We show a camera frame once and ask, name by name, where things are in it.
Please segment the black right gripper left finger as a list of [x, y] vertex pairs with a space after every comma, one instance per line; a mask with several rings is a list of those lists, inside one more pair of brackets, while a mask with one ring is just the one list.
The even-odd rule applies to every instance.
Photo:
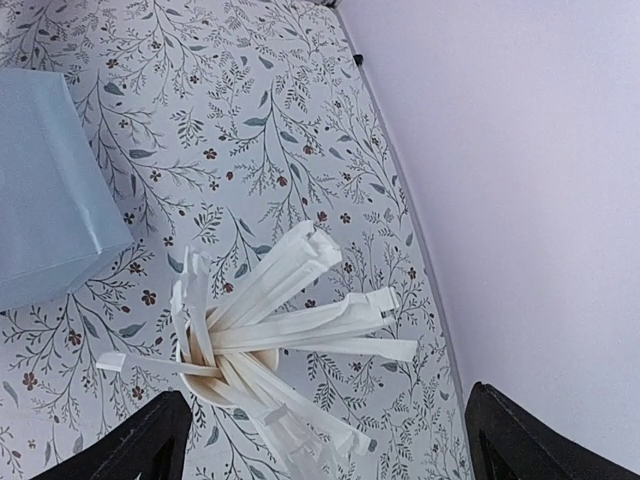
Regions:
[[104, 438], [37, 477], [180, 480], [191, 424], [182, 393], [162, 392]]

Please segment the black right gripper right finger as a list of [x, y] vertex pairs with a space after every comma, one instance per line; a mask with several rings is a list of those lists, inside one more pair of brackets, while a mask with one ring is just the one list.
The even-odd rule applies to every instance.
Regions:
[[558, 434], [490, 384], [465, 409], [477, 479], [630, 479], [634, 473]]

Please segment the light blue paper bag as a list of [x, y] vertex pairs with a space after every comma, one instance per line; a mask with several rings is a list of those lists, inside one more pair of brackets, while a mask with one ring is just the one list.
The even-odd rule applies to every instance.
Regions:
[[76, 291], [132, 242], [63, 75], [2, 69], [2, 309]]

